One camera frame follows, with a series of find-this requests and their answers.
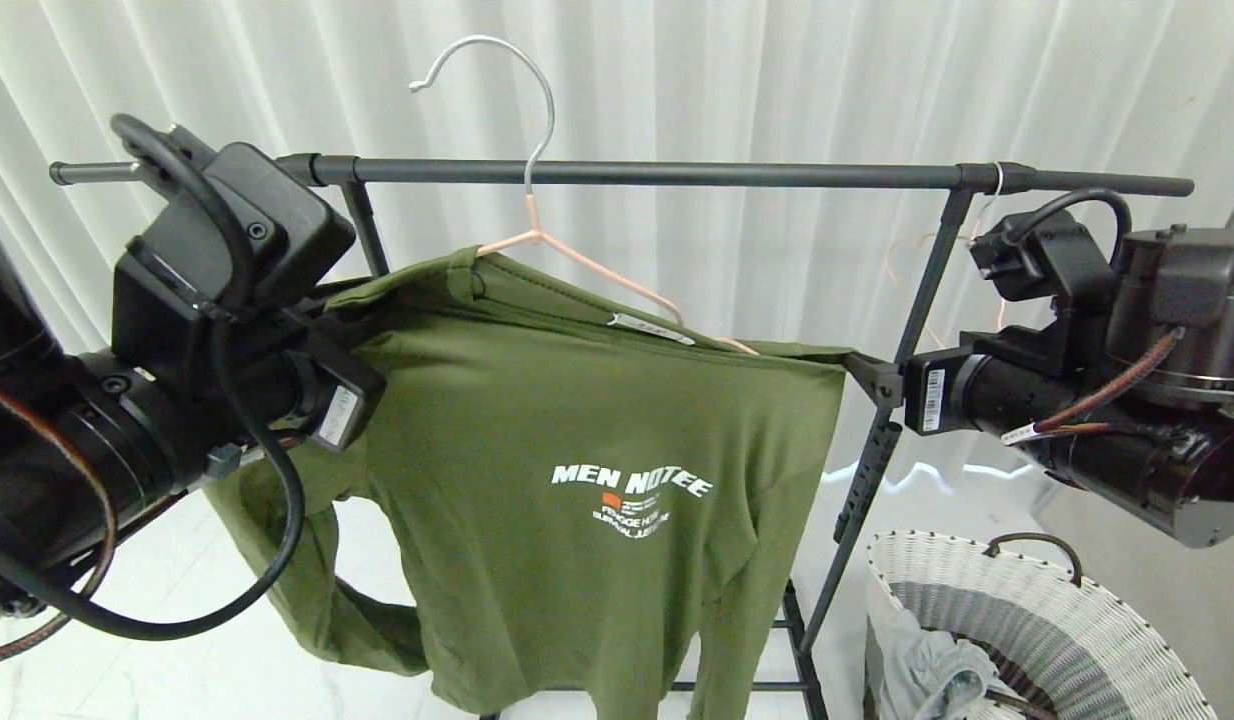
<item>laundry basket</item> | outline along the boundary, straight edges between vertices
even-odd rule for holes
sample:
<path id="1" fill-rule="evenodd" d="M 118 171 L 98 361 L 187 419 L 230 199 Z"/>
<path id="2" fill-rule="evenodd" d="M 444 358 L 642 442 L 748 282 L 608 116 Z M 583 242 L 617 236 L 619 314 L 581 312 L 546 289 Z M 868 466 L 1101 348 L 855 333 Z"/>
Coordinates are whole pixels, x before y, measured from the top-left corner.
<path id="1" fill-rule="evenodd" d="M 1001 543 L 1019 538 L 1055 543 L 1074 571 L 1000 552 Z M 1004 684 L 1061 720 L 1215 720 L 1169 643 L 1083 578 L 1074 548 L 1060 538 L 1009 534 L 981 543 L 911 530 L 874 536 L 868 562 L 868 719 L 882 684 L 887 631 L 906 609 L 923 629 L 981 646 Z M 1023 716 L 982 700 L 969 719 Z"/>

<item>metal hanger hook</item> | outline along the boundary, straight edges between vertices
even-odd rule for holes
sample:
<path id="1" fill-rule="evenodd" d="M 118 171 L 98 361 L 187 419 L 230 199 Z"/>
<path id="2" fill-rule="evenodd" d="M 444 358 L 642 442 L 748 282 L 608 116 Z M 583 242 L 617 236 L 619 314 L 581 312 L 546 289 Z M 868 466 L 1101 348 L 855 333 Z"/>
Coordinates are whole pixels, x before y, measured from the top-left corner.
<path id="1" fill-rule="evenodd" d="M 480 42 L 484 44 L 496 44 L 497 47 L 503 47 L 503 49 L 511 51 L 516 58 L 524 61 L 524 64 L 529 67 L 529 69 L 533 70 L 534 77 L 538 78 L 540 94 L 545 95 L 545 135 L 540 137 L 540 142 L 536 149 L 533 149 L 533 154 L 529 156 L 527 165 L 524 165 L 524 194 L 533 195 L 533 165 L 536 165 L 540 154 L 545 152 L 545 146 L 550 143 L 550 137 L 554 135 L 554 93 L 550 91 L 550 83 L 545 79 L 545 73 L 540 72 L 540 68 L 522 49 L 510 44 L 501 37 L 492 37 L 490 35 L 468 35 L 466 37 L 463 37 L 457 42 L 453 42 L 453 44 L 445 47 L 443 53 L 439 53 L 438 58 L 436 58 L 434 64 L 429 65 L 429 73 L 426 73 L 426 79 L 417 79 L 417 82 L 408 83 L 408 91 L 422 91 L 426 88 L 434 85 L 436 77 L 439 75 L 439 69 L 444 67 L 444 63 L 448 62 L 448 58 L 450 58 L 453 53 L 462 49 L 462 47 L 468 44 L 480 44 Z"/>

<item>gray cloth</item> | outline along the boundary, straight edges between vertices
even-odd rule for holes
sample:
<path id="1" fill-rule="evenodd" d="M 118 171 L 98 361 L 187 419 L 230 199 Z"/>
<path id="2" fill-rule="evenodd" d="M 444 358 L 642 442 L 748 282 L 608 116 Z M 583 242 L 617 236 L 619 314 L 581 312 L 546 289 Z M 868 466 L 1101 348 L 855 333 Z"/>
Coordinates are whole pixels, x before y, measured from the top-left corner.
<path id="1" fill-rule="evenodd" d="M 902 610 L 884 648 L 881 720 L 964 720 L 988 689 L 1016 697 L 986 651 L 950 634 L 924 630 Z"/>

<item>white curtain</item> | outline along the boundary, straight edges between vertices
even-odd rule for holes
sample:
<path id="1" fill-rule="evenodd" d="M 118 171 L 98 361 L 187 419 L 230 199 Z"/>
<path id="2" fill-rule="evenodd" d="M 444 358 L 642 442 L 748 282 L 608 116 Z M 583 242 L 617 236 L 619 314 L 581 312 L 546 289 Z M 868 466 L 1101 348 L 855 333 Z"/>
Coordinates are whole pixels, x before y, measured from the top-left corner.
<path id="1" fill-rule="evenodd" d="M 0 235 L 51 327 L 68 350 L 105 346 L 111 266 L 160 209 L 136 184 L 49 182 L 51 161 L 127 159 L 111 114 L 274 156 L 524 158 L 543 103 L 501 51 L 463 49 L 434 88 L 407 93 L 474 32 L 515 42 L 550 78 L 558 130 L 545 159 L 1021 161 L 1196 179 L 1188 199 L 1132 199 L 1138 227 L 1220 227 L 1234 210 L 1234 1 L 0 1 Z M 370 193 L 394 268 L 526 225 L 517 186 Z M 550 232 L 670 296 L 701 331 L 882 357 L 926 256 L 922 240 L 890 246 L 930 232 L 943 201 L 776 188 L 536 195 Z M 342 207 L 338 193 L 325 196 Z M 1004 198 L 986 222 L 1043 200 Z M 1107 214 L 1079 211 L 1108 249 Z M 517 252 L 639 304 L 548 251 Z M 352 251 L 334 275 L 365 272 Z M 932 332 L 950 345 L 959 329 L 995 327 L 997 311 L 956 249 Z M 1046 316 L 1029 304 L 1006 320 Z M 832 466 L 854 459 L 868 416 L 850 391 Z M 908 438 L 893 468 L 955 468 L 974 442 Z"/>

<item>pink hanger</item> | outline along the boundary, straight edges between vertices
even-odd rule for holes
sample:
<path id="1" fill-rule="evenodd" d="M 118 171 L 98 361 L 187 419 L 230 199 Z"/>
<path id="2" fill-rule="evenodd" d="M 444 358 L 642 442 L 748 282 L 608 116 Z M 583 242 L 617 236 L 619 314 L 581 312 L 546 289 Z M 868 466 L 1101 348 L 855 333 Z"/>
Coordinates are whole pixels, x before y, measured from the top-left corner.
<path id="1" fill-rule="evenodd" d="M 536 79 L 538 79 L 538 83 L 540 84 L 540 90 L 545 94 L 545 111 L 547 111 L 545 136 L 540 138 L 540 142 L 538 143 L 536 149 L 533 149 L 533 154 L 529 156 L 529 161 L 527 161 L 527 164 L 524 165 L 524 200 L 527 201 L 527 209 L 529 209 L 529 231 L 524 233 L 517 233 L 517 236 L 508 237 L 501 242 L 492 242 L 490 245 L 485 245 L 484 247 L 480 247 L 479 254 L 485 256 L 489 254 L 489 252 L 501 252 L 502 249 L 507 249 L 507 247 L 512 247 L 526 241 L 533 243 L 545 242 L 547 245 L 553 247 L 553 249 L 557 249 L 563 254 L 565 254 L 568 258 L 571 258 L 573 261 L 576 261 L 578 263 L 586 266 L 586 268 L 597 272 L 600 275 L 611 279 L 613 283 L 617 283 L 621 287 L 627 288 L 627 290 L 637 291 L 639 293 L 639 295 L 645 296 L 649 300 L 653 300 L 655 304 L 661 305 L 663 308 L 666 308 L 666 310 L 669 310 L 669 312 L 673 316 L 675 316 L 675 322 L 682 325 L 684 314 L 680 312 L 680 309 L 677 309 L 675 304 L 673 304 L 668 299 L 664 299 L 664 296 L 656 295 L 656 293 L 648 290 L 648 288 L 642 287 L 639 283 L 631 282 L 631 279 L 626 279 L 621 274 L 613 273 L 608 268 L 603 268 L 603 266 L 601 266 L 600 263 L 595 263 L 595 261 L 586 258 L 585 254 L 580 254 L 580 252 L 571 249 L 571 247 L 568 247 L 565 243 L 559 242 L 557 238 L 540 231 L 540 219 L 538 217 L 538 209 L 536 209 L 536 200 L 533 198 L 533 167 L 538 161 L 538 158 L 540 158 L 540 152 L 544 152 L 545 146 L 548 146 L 548 143 L 550 142 L 550 136 L 554 135 L 554 94 L 553 91 L 550 91 L 550 83 L 545 79 L 545 74 L 540 72 L 540 68 L 538 68 L 538 65 L 528 56 L 526 56 L 522 49 L 518 49 L 518 47 L 510 44 L 507 41 L 503 41 L 500 37 L 492 37 L 487 35 L 469 35 L 466 37 L 463 37 L 462 40 L 458 40 L 457 42 L 453 42 L 453 44 L 449 44 L 447 49 L 443 51 L 443 53 L 439 53 L 438 58 L 436 58 L 434 61 L 434 64 L 429 65 L 429 73 L 426 73 L 426 79 L 420 79 L 418 82 L 408 83 L 408 90 L 421 91 L 433 85 L 433 83 L 436 82 L 436 77 L 438 77 L 439 74 L 439 69 L 443 68 L 449 56 L 455 53 L 462 47 L 465 47 L 466 44 L 475 44 L 476 42 L 486 42 L 486 44 L 496 44 L 497 47 L 503 47 L 503 49 L 511 51 L 511 53 L 513 53 L 516 58 L 524 61 L 527 67 L 529 67 L 529 69 L 533 70 Z"/>

